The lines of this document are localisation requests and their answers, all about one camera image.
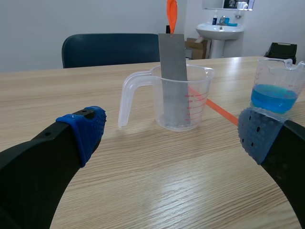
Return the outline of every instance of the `metal plate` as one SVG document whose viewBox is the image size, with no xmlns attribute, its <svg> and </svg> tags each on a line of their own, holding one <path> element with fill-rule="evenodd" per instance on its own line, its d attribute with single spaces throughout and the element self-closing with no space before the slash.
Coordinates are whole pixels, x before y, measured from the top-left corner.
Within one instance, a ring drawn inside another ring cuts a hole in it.
<svg viewBox="0 0 305 229">
<path fill-rule="evenodd" d="M 187 81 L 183 34 L 159 34 L 162 78 Z M 188 84 L 163 81 L 165 125 L 175 128 L 189 125 Z"/>
</svg>

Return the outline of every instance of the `plastic measuring cup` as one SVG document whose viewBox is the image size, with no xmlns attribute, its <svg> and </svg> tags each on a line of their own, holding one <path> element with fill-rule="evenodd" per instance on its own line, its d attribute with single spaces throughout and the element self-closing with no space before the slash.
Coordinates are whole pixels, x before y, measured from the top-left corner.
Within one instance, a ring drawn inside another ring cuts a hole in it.
<svg viewBox="0 0 305 229">
<path fill-rule="evenodd" d="M 285 113 L 295 104 L 305 86 L 305 63 L 297 66 L 291 59 L 258 61 L 251 100 L 254 106 Z"/>
<path fill-rule="evenodd" d="M 215 70 L 187 65 L 187 81 L 164 79 L 161 67 L 137 72 L 124 82 L 119 127 L 128 123 L 133 94 L 138 87 L 153 86 L 154 110 L 157 123 L 172 131 L 194 129 L 201 122 L 211 80 Z"/>
</svg>

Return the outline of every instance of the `cardboard box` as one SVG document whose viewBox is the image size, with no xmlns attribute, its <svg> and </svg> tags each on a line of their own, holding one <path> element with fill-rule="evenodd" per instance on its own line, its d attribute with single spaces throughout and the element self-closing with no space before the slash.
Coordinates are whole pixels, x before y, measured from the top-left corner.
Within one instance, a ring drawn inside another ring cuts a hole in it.
<svg viewBox="0 0 305 229">
<path fill-rule="evenodd" d="M 187 38 L 185 47 L 187 50 L 192 50 L 192 59 L 201 60 L 205 59 L 208 41 L 204 40 L 202 43 L 195 43 L 197 39 Z"/>
</svg>

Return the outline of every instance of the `pedestal sink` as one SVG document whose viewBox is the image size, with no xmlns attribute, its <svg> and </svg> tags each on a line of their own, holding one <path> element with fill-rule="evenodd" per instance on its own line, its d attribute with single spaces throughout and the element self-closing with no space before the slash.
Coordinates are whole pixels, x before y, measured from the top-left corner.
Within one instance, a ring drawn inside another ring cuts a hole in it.
<svg viewBox="0 0 305 229">
<path fill-rule="evenodd" d="M 236 40 L 244 32 L 244 27 L 226 25 L 200 24 L 196 27 L 197 32 L 205 39 L 212 40 L 210 58 L 222 58 L 224 56 L 224 44 L 226 40 Z"/>
</svg>

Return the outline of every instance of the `blue liquid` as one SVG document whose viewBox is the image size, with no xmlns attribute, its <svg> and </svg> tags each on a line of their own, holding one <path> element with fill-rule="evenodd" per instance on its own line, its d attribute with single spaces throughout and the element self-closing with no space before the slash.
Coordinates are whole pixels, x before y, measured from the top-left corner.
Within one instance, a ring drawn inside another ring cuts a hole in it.
<svg viewBox="0 0 305 229">
<path fill-rule="evenodd" d="M 297 94 L 282 87 L 259 84 L 253 88 L 251 100 L 254 106 L 282 114 L 292 108 Z"/>
</svg>

